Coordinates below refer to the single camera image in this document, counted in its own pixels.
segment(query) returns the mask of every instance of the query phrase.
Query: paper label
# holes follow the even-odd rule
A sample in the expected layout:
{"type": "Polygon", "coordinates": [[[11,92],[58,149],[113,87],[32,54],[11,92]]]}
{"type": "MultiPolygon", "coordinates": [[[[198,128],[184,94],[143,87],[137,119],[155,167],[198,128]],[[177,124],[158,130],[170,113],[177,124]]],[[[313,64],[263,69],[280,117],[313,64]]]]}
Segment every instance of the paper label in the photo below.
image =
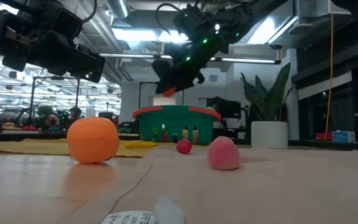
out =
{"type": "Polygon", "coordinates": [[[158,224],[152,212],[128,211],[109,214],[101,224],[158,224]]]}

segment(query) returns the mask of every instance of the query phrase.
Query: green plastic basket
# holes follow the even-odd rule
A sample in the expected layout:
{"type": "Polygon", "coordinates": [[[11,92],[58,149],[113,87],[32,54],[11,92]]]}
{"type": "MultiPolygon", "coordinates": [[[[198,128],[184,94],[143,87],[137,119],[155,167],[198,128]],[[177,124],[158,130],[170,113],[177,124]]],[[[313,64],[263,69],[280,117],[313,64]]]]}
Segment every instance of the green plastic basket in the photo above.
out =
{"type": "Polygon", "coordinates": [[[221,119],[212,110],[178,105],[142,108],[133,117],[139,119],[142,141],[178,142],[186,138],[200,146],[211,143],[213,124],[221,119]]]}

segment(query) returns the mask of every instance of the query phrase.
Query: green leaf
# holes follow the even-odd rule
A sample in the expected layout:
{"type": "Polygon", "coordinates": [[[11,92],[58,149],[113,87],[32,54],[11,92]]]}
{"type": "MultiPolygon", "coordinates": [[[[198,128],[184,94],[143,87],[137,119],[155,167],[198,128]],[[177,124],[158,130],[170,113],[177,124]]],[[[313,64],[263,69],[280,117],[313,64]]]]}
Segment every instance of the green leaf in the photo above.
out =
{"type": "Polygon", "coordinates": [[[255,76],[255,88],[259,91],[261,97],[264,99],[267,95],[267,90],[257,75],[255,76]]]}
{"type": "Polygon", "coordinates": [[[296,86],[291,87],[291,88],[287,91],[287,94],[285,95],[284,100],[283,100],[283,104],[284,104],[285,102],[287,102],[287,98],[288,98],[288,96],[290,95],[291,91],[292,91],[294,88],[296,88],[296,86]]]}
{"type": "Polygon", "coordinates": [[[264,116],[266,114],[267,106],[264,102],[264,99],[260,95],[260,92],[251,84],[249,84],[246,80],[246,77],[243,73],[242,83],[244,85],[244,94],[248,101],[251,102],[252,106],[255,109],[255,113],[261,121],[264,121],[264,116]]]}
{"type": "Polygon", "coordinates": [[[267,93],[264,101],[268,106],[267,119],[273,121],[278,109],[282,105],[285,85],[287,84],[288,77],[290,76],[291,63],[285,65],[277,76],[277,79],[272,89],[267,93]]]}

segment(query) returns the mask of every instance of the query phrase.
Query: potted plant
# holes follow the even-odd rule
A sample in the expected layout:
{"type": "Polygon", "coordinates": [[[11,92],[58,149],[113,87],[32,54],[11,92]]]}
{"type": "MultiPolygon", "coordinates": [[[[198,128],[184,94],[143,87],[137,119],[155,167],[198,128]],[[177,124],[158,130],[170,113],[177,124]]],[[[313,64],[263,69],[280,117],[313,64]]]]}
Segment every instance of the potted plant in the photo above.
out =
{"type": "Polygon", "coordinates": [[[285,85],[290,75],[291,64],[285,65],[278,73],[273,87],[268,91],[255,77],[255,86],[249,84],[242,75],[244,93],[259,121],[251,123],[252,147],[267,147],[283,149],[288,147],[288,124],[280,121],[280,107],[289,95],[289,89],[284,99],[285,85]]]}
{"type": "Polygon", "coordinates": [[[41,127],[43,131],[49,129],[49,116],[53,113],[53,108],[51,106],[40,106],[37,114],[44,120],[44,125],[41,127]]]}

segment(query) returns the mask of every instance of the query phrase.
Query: orange ball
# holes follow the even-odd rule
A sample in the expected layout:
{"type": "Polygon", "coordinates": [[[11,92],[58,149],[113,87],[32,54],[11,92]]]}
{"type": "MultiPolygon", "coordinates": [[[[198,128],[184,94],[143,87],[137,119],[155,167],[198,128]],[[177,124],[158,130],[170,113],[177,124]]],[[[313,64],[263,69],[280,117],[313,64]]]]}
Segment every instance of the orange ball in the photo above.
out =
{"type": "Polygon", "coordinates": [[[106,118],[83,118],[67,132],[68,149],[80,163],[100,163],[116,155],[119,138],[116,126],[106,118]]]}

